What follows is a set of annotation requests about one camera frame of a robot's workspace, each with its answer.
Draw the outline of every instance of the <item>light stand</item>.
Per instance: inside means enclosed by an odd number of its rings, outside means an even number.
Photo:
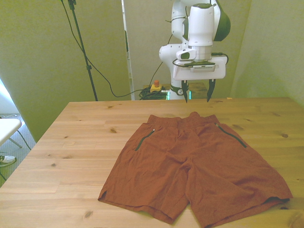
[[[89,73],[89,77],[90,77],[90,80],[91,80],[91,85],[92,85],[92,89],[93,89],[93,92],[94,92],[95,100],[98,101],[97,94],[96,94],[96,91],[95,91],[94,82],[93,82],[93,78],[92,78],[92,74],[91,74],[92,67],[91,67],[91,65],[89,65],[89,63],[87,61],[85,47],[84,47],[84,44],[83,44],[82,39],[81,39],[81,34],[80,34],[79,26],[78,26],[78,23],[77,23],[77,19],[76,19],[75,7],[74,7],[74,5],[76,5],[76,0],[67,0],[67,1],[68,1],[69,6],[70,6],[70,9],[72,10],[72,13],[73,13],[74,21],[75,21],[75,24],[76,24],[76,28],[77,28],[81,48],[82,48],[82,52],[84,53],[85,60],[86,60],[85,61],[86,69]]]

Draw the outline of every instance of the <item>rust-colored shorts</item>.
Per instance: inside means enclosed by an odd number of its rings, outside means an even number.
[[[292,194],[216,116],[151,115],[120,153],[98,200],[173,223],[188,203],[202,228],[267,210]]]

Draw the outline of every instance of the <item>shorts pocket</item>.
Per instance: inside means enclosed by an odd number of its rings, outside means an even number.
[[[233,134],[230,134],[229,132],[226,132],[221,126],[219,126],[217,123],[214,123],[223,133],[227,134],[227,135],[230,135],[231,137],[235,138],[236,140],[238,140],[238,142],[244,146],[245,148],[247,147],[243,142],[242,140],[240,140],[237,136],[233,135]]]
[[[143,141],[148,138],[150,135],[152,135],[155,132],[155,129],[153,129],[147,136],[143,137],[141,141],[139,142],[138,146],[136,147],[135,151],[138,151],[140,146],[142,145]]]

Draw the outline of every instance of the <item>floor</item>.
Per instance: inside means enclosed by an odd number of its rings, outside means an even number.
[[[19,128],[19,132],[24,137],[25,141],[29,145],[30,148],[33,148],[35,146],[35,141],[29,132],[27,126],[23,122],[20,114],[0,114],[2,118],[11,118],[11,119],[20,119],[22,122],[22,126]],[[27,154],[30,152],[30,149],[25,144],[24,140],[22,139],[21,135],[18,132],[15,132],[11,139],[15,140],[18,144],[22,146],[22,148],[19,148],[17,145],[15,145],[10,140],[7,140],[2,146],[0,146],[0,155],[11,155],[17,158],[17,161],[9,166],[6,167],[0,167],[0,172],[2,175],[8,179],[10,175],[14,172],[14,170],[19,166],[19,164],[23,161],[23,159],[27,156]],[[0,187],[4,184],[5,180],[0,176]]]

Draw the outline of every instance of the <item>white chair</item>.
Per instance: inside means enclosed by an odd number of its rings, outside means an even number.
[[[16,141],[10,138],[21,126],[22,123],[18,119],[0,119],[0,146],[7,140],[10,140],[22,148]]]

